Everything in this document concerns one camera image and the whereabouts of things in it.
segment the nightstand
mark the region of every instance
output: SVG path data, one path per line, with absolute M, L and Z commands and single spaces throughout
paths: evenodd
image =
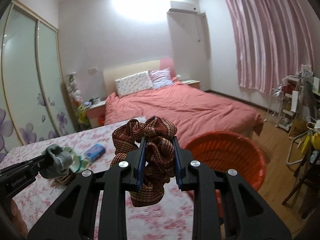
M 106 102 L 101 101 L 97 104 L 92 105 L 89 109 L 86 109 L 87 117 L 89 118 L 92 128 L 99 127 L 98 117 L 106 113 Z
M 190 87 L 200 89 L 200 81 L 199 81 L 199 80 L 189 79 L 189 80 L 183 80 L 183 81 L 181 81 L 181 82 L 182 82 L 183 84 L 185 84 L 185 85 L 190 86 Z

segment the floral tablecloth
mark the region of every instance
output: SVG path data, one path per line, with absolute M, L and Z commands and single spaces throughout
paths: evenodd
M 145 117 L 137 118 L 145 122 Z M 50 139 L 12 149 L 0 163 L 0 169 L 32 159 L 41 155 L 51 144 L 62 147 L 72 147 L 76 153 L 84 153 L 96 143 L 106 148 L 106 153 L 89 169 L 93 172 L 107 170 L 114 157 L 115 148 L 112 143 L 112 132 L 127 121 L 110 124 L 67 136 Z M 30 230 L 48 207 L 65 189 L 57 185 L 53 179 L 44 179 L 37 175 L 36 181 L 16 195 L 13 199 L 17 203 L 22 217 Z M 193 223 L 193 203 L 186 192 L 181 192 L 176 185 L 175 178 L 164 185 L 163 199 L 153 206 L 135 208 L 132 206 L 130 194 L 126 192 L 126 220 L 129 240 L 154 239 L 191 239 Z M 100 193 L 96 216 L 95 239 L 98 239 L 99 218 L 103 192 Z

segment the basket rim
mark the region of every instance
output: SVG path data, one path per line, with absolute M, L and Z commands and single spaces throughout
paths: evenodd
M 219 130 L 210 131 L 210 132 L 206 132 L 204 134 L 201 134 L 201 135 L 193 137 L 190 141 L 188 141 L 184 145 L 183 148 L 188 150 L 188 146 L 190 144 L 194 143 L 196 140 L 198 140 L 198 139 L 200 139 L 202 137 L 206 137 L 208 135 L 220 135 L 220 134 L 231 135 L 231 136 L 237 137 L 238 139 L 240 138 L 240 139 L 246 141 L 247 143 L 249 143 L 254 148 L 254 150 L 258 153 L 261 169 L 259 171 L 259 177 L 257 178 L 257 182 L 255 182 L 254 185 L 251 185 L 255 190 L 258 191 L 258 189 L 260 189 L 260 187 L 262 186 L 262 184 L 263 184 L 263 182 L 265 180 L 265 177 L 266 177 L 267 162 L 265 160 L 263 151 L 260 149 L 260 147 L 256 146 L 250 138 L 248 138 L 248 137 L 246 137 L 246 136 L 244 136 L 242 134 L 239 134 L 239 133 L 236 133 L 236 132 L 232 132 L 232 131 L 219 131 Z

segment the air conditioner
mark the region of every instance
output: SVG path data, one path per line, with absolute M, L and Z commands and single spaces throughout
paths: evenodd
M 180 12 L 188 14 L 197 14 L 198 8 L 193 3 L 170 1 L 171 8 L 168 12 Z

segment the headboard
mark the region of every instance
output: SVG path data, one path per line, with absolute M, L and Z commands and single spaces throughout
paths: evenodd
M 147 62 L 135 63 L 117 68 L 106 69 L 103 71 L 104 84 L 108 95 L 116 91 L 115 80 L 133 75 L 142 71 L 154 71 L 159 69 L 170 68 L 171 77 L 175 76 L 173 60 L 164 58 Z

